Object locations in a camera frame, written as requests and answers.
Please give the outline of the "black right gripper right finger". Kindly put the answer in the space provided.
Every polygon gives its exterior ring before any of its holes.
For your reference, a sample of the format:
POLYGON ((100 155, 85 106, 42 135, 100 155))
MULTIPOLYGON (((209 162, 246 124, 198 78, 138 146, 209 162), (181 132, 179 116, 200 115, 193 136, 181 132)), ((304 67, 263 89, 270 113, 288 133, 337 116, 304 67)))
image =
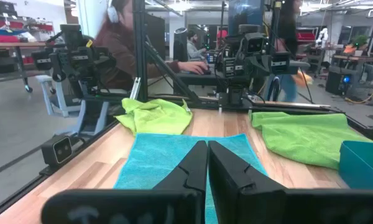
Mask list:
POLYGON ((216 141, 210 141, 209 180, 219 223, 281 223, 281 190, 267 177, 216 141))

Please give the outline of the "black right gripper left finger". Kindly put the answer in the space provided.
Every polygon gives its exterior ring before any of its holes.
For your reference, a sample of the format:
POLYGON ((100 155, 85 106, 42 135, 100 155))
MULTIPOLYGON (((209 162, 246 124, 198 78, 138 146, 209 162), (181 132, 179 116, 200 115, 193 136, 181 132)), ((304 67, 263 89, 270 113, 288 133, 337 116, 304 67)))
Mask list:
POLYGON ((157 190, 193 189, 206 192, 208 170, 208 146, 198 141, 180 161, 180 163, 157 185, 157 190))

